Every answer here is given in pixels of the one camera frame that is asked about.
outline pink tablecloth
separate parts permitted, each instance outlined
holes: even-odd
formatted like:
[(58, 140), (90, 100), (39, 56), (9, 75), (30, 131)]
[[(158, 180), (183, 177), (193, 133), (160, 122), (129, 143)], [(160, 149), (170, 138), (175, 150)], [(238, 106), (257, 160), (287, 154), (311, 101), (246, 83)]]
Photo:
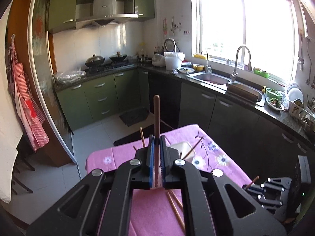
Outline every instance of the pink tablecloth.
[[(198, 125), (185, 126), (164, 135), (167, 145), (188, 141), (191, 146), (203, 136), (204, 139), (195, 148), (196, 155), (193, 160), (193, 164), (198, 169), (210, 172), (219, 168), (240, 187), (251, 182), (241, 168)], [(122, 163), (134, 158), (133, 146), (137, 149), (142, 148), (142, 141), (93, 152), (86, 160), (87, 173), (96, 168), (103, 171), (118, 168)], [(174, 192), (181, 199), (180, 190)], [(148, 235), (184, 235), (164, 189), (133, 192), (129, 236)]]

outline window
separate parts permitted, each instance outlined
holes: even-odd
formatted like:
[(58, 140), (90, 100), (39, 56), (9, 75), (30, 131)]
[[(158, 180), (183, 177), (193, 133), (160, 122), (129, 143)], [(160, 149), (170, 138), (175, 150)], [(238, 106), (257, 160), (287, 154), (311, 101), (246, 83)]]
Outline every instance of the window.
[[(213, 58), (234, 61), (238, 47), (246, 45), (252, 67), (290, 82), (295, 51), (291, 0), (197, 1), (197, 52), (207, 51)], [(238, 64), (248, 64), (245, 49), (239, 53)]]

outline wooden chopstick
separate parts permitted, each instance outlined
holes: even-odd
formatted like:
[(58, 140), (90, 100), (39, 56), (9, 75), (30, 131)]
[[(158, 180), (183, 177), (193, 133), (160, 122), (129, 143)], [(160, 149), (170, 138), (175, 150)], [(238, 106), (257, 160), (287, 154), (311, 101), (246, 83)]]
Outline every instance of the wooden chopstick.
[(140, 134), (141, 134), (141, 139), (142, 139), (142, 145), (143, 145), (143, 147), (145, 147), (142, 127), (140, 127)]
[(176, 215), (176, 217), (177, 217), (179, 223), (181, 224), (181, 227), (182, 227), (183, 231), (185, 232), (185, 224), (184, 224), (184, 221), (182, 220), (180, 214), (178, 213), (178, 210), (176, 209), (176, 206), (175, 206), (175, 204), (174, 204), (174, 202), (173, 202), (173, 200), (172, 200), (172, 198), (171, 198), (171, 195), (169, 194), (169, 192), (166, 192), (166, 195), (167, 195), (167, 197), (168, 197), (168, 199), (169, 199), (169, 201), (170, 201), (170, 203), (171, 203), (171, 206), (172, 206), (172, 208), (173, 208), (173, 210), (174, 210), (174, 212), (175, 212), (175, 215)]
[(181, 201), (177, 198), (177, 196), (175, 195), (175, 193), (172, 190), (168, 190), (168, 192), (173, 196), (173, 198), (176, 200), (177, 204), (179, 205), (179, 207), (181, 208), (181, 210), (183, 210), (183, 204), (181, 203)]
[(254, 184), (259, 179), (259, 176), (256, 176), (252, 182), (250, 182), (246, 187), (245, 190), (247, 190), (252, 184)]
[(160, 169), (160, 96), (153, 97), (154, 108), (154, 186), (158, 188), (158, 172)]
[(192, 149), (190, 149), (190, 151), (183, 157), (183, 159), (186, 159), (186, 158), (187, 158), (187, 156), (193, 151), (193, 149), (196, 148), (196, 146), (200, 143), (200, 141), (201, 141), (202, 139), (204, 139), (203, 136), (202, 136), (202, 137), (199, 139), (199, 141), (194, 145), (194, 147), (193, 147)]

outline floor mat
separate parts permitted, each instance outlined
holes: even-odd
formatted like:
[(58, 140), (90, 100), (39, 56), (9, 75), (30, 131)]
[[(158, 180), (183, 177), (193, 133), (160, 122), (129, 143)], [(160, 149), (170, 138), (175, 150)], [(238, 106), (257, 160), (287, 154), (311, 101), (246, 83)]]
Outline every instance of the floor mat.
[[(160, 129), (161, 133), (165, 133), (165, 132), (172, 130), (172, 128), (165, 125), (163, 122), (161, 122), (160, 128), (161, 128)], [(142, 129), (142, 131), (143, 131), (144, 138), (147, 138), (150, 135), (154, 135), (154, 124)], [(139, 131), (132, 133), (128, 136), (125, 136), (124, 138), (118, 139), (117, 141), (114, 142), (114, 146), (128, 144), (128, 143), (131, 143), (134, 141), (138, 141), (140, 139), (141, 139), (141, 134), (140, 134), (140, 130), (139, 130)]]
[(124, 112), (119, 116), (125, 125), (130, 127), (133, 124), (144, 121), (148, 118), (149, 111), (145, 107), (139, 107), (127, 112)]

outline stainless steel faucet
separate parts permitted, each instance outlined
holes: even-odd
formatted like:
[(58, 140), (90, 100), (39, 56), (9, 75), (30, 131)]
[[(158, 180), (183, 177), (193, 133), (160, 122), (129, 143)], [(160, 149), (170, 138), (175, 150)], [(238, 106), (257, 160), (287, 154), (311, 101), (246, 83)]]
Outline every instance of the stainless steel faucet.
[(205, 51), (205, 53), (207, 53), (207, 64), (206, 64), (206, 66), (205, 66), (205, 68), (204, 68), (204, 72), (205, 72), (206, 74), (211, 74), (211, 73), (212, 73), (211, 65), (210, 65), (210, 67), (208, 66), (208, 57), (209, 57), (209, 55), (208, 55), (208, 52), (207, 52), (207, 51)]
[(236, 67), (237, 67), (238, 52), (240, 51), (241, 48), (246, 48), (246, 49), (248, 50), (248, 70), (249, 70), (249, 71), (252, 70), (252, 64), (251, 64), (251, 62), (250, 62), (250, 51), (249, 51), (249, 48), (246, 47), (245, 45), (242, 45), (242, 46), (240, 46), (240, 47), (237, 49), (237, 52), (236, 52), (234, 70), (233, 70), (233, 73), (230, 75), (231, 82), (235, 82), (235, 78), (236, 78), (236, 75), (237, 75)]

